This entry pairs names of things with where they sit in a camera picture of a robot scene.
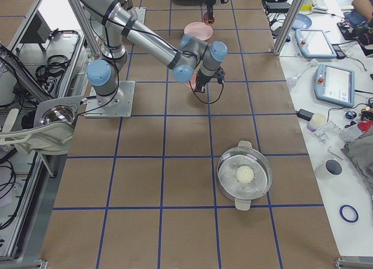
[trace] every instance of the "person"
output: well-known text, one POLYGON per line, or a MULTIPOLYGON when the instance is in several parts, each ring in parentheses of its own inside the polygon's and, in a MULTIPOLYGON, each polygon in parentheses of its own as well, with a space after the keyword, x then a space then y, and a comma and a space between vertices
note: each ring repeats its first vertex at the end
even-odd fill
POLYGON ((373 0, 353 0, 352 5, 354 9, 344 14, 351 27, 357 27, 362 22, 369 22, 373 18, 373 0))

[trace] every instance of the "tablet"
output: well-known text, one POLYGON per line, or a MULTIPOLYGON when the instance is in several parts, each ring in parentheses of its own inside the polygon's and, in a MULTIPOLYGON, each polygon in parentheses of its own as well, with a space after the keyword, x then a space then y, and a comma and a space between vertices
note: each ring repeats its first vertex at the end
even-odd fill
POLYGON ((295 40, 302 54, 307 58, 336 58, 329 39, 323 30, 297 29, 295 40))
POLYGON ((316 71, 314 89, 316 98, 351 108, 355 94, 354 71, 321 64, 316 71))

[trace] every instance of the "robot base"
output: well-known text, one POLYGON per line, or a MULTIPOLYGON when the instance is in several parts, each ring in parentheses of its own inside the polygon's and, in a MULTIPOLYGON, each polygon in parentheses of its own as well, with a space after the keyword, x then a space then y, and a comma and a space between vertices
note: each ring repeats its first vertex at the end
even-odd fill
MULTIPOLYGON (((133 95, 135 94, 135 81, 119 81, 118 91, 125 94, 123 99, 120 99, 118 105, 115 107, 102 107, 94 111, 84 114, 86 118, 130 118, 132 112, 133 95)), ((92 88, 90 96, 96 95, 95 90, 92 88)), ((96 99, 88 100, 86 111, 99 107, 96 99)))

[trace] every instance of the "white keyboard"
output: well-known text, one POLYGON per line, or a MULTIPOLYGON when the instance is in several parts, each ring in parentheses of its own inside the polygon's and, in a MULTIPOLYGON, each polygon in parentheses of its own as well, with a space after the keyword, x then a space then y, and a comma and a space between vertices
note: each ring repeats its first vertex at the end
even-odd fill
POLYGON ((326 13, 328 7, 325 4, 324 0, 311 0, 312 1, 312 11, 319 13, 326 13))

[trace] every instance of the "blue shirt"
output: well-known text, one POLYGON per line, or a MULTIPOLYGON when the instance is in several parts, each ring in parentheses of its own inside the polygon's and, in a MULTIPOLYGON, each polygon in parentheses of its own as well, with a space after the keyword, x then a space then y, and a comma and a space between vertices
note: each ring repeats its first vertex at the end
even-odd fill
POLYGON ((367 20, 364 16, 362 16, 356 10, 352 10, 349 13, 345 13, 344 16, 347 20, 349 20, 352 27, 356 27, 358 24, 367 20))

